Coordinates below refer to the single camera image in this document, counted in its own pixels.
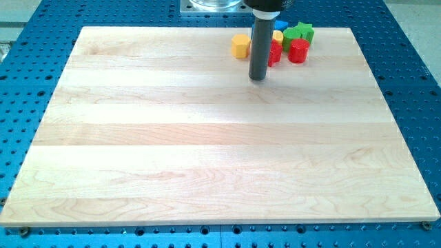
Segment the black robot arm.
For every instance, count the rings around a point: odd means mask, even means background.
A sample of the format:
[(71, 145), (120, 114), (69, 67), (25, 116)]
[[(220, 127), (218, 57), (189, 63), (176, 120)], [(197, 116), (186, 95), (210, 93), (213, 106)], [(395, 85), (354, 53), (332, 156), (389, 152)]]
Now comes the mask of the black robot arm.
[(243, 0), (243, 3), (253, 10), (280, 12), (290, 8), (295, 0)]

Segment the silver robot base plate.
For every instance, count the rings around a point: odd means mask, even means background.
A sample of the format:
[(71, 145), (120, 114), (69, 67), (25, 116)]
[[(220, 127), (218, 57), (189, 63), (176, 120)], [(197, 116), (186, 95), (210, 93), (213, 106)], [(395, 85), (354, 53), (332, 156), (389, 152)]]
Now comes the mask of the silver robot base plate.
[(251, 12), (252, 9), (242, 0), (180, 0), (180, 12), (221, 13), (221, 12)]

